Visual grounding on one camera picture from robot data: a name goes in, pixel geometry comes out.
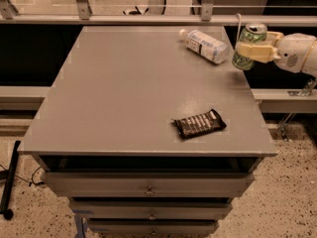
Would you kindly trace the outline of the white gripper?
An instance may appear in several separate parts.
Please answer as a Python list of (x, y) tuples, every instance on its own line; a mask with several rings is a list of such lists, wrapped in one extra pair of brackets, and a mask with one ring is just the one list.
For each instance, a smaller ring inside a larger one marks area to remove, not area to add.
[(273, 61), (281, 69), (293, 73), (317, 73), (317, 38), (304, 34), (284, 36), (282, 32), (266, 32), (269, 42), (237, 42), (235, 51), (248, 59)]

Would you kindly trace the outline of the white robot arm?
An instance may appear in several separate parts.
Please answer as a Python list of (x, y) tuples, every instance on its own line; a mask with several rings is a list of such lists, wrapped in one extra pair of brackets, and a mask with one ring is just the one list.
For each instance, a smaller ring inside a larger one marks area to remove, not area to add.
[(300, 33), (268, 32), (264, 41), (238, 41), (235, 51), (248, 59), (268, 63), (293, 73), (317, 76), (317, 38)]

